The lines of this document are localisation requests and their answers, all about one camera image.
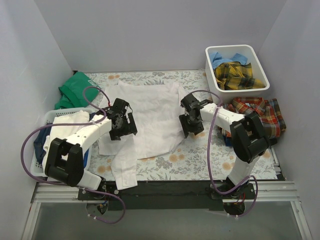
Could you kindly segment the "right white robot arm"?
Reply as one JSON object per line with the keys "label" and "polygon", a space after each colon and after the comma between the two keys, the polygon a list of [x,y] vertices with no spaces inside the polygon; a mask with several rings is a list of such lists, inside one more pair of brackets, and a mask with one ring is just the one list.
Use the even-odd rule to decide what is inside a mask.
{"label": "right white robot arm", "polygon": [[207,167],[211,184],[216,193],[237,199],[245,192],[244,185],[250,180],[252,170],[261,156],[270,147],[270,140],[256,112],[249,115],[224,109],[210,100],[199,101],[189,93],[181,101],[184,114],[179,116],[184,136],[195,136],[204,131],[203,121],[210,122],[207,144],[211,144],[214,126],[231,133],[231,144],[236,155],[234,166],[226,183],[217,187],[210,165],[210,146],[207,147]]}

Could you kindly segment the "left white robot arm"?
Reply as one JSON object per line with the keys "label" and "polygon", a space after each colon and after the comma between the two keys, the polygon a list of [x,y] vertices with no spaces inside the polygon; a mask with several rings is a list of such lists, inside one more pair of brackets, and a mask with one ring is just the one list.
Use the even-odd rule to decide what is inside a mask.
{"label": "left white robot arm", "polygon": [[103,199],[107,193],[102,184],[103,178],[85,170],[84,155],[105,134],[112,141],[137,134],[133,113],[127,112],[130,108],[127,101],[116,98],[113,105],[96,112],[92,123],[67,138],[53,139],[48,149],[44,174],[70,187],[89,189],[89,194],[95,200]]}

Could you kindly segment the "white long sleeve shirt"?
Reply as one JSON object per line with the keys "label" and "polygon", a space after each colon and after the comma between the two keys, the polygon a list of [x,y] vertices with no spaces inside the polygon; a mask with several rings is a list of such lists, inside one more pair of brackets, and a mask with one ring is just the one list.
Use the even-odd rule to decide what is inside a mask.
{"label": "white long sleeve shirt", "polygon": [[98,140],[100,155],[113,156],[110,164],[118,190],[137,186],[139,159],[173,152],[184,139],[179,116],[185,110],[181,100],[187,91],[177,82],[157,85],[131,85],[119,81],[107,87],[110,101],[119,98],[129,103],[137,134],[111,140],[108,133]]}

